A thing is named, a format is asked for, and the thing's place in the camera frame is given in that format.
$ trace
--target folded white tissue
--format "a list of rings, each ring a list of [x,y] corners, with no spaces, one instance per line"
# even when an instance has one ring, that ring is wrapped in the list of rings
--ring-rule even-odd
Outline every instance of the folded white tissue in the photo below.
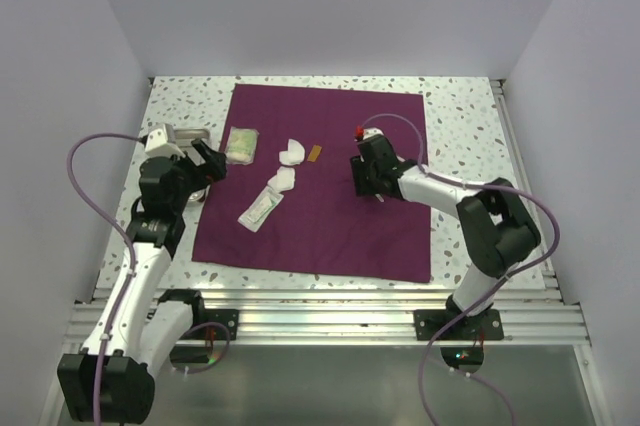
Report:
[[[278,193],[289,191],[296,184],[296,170],[280,166],[276,175],[267,184]]]
[[[295,166],[304,161],[304,146],[295,139],[290,139],[286,151],[280,151],[280,163],[284,166]]]

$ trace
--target purple cloth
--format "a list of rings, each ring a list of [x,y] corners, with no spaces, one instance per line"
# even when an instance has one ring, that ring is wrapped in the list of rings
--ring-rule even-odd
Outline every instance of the purple cloth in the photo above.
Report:
[[[406,116],[425,134],[420,95],[236,85],[222,144],[234,126],[257,129],[258,147],[253,164],[229,165],[227,178],[211,188],[193,260],[429,282],[429,208],[355,195],[349,159],[358,154],[356,126],[384,112]],[[399,156],[417,156],[417,138],[406,124],[383,118],[375,127],[389,137]],[[278,152],[287,149],[289,138],[298,140],[306,155],[315,144],[322,152],[315,163],[305,160],[295,166],[295,188],[283,193],[260,230],[252,233],[238,217],[280,167]]]

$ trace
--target white enclosure wall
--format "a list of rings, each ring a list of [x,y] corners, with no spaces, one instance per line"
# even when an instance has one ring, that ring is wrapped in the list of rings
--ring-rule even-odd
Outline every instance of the white enclosure wall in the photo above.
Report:
[[[507,82],[532,187],[563,227],[562,290],[625,426],[640,424],[639,31],[638,0],[554,0]]]
[[[107,0],[0,0],[0,418],[38,421],[73,300],[95,281],[106,227],[73,192],[69,147],[137,133],[146,78]],[[115,209],[131,144],[79,155],[82,184]]]
[[[109,0],[149,75],[506,77],[551,0]]]

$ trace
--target bandage package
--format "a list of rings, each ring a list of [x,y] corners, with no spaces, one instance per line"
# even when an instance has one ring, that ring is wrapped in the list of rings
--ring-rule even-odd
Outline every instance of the bandage package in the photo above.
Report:
[[[251,164],[258,145],[258,131],[231,127],[227,140],[227,162],[232,164]]]
[[[267,186],[258,195],[256,200],[238,218],[238,222],[254,233],[260,229],[271,211],[282,201],[283,196]]]

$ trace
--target speckled white surface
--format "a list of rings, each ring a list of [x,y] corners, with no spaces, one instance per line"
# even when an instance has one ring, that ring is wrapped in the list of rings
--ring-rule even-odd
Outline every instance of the speckled white surface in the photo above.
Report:
[[[497,176],[502,176],[515,183],[515,174],[500,118],[494,104],[491,86],[486,78],[159,77],[153,85],[145,119],[140,129],[141,133],[146,133],[149,126],[159,122],[171,123],[178,128],[206,127],[211,131],[212,146],[219,147],[231,94],[236,83],[422,94],[425,103],[431,168],[468,180],[490,181]],[[118,207],[117,219],[123,225],[128,221],[130,205],[139,194],[138,168],[144,159],[142,148],[138,148],[133,156]],[[262,271],[196,263],[191,261],[191,253],[200,211],[200,205],[187,208],[184,215],[187,229],[169,271],[160,282],[160,288],[451,289],[465,274],[470,262],[457,220],[433,211],[431,218],[433,281],[430,284]],[[122,250],[122,240],[113,233],[102,264],[98,288],[113,286],[117,271],[120,269]],[[505,288],[544,289],[545,286],[540,270],[536,267],[513,278]]]

